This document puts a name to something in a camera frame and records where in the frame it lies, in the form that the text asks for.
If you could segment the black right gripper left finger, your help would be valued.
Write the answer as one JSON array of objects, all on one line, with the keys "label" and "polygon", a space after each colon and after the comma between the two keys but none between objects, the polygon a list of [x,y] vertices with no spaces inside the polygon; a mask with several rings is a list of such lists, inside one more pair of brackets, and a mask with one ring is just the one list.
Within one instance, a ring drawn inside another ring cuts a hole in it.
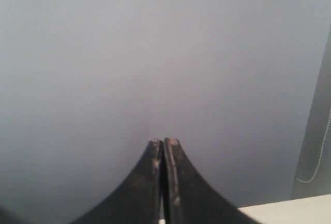
[{"label": "black right gripper left finger", "polygon": [[102,202],[72,223],[158,223],[163,142],[151,139],[124,181]]}]

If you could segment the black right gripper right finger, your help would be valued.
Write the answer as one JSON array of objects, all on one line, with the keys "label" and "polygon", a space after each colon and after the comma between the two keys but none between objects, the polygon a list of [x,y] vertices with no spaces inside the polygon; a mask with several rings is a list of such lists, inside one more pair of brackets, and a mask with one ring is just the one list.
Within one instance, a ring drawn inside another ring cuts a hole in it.
[{"label": "black right gripper right finger", "polygon": [[201,176],[176,138],[165,138],[166,223],[255,223]]}]

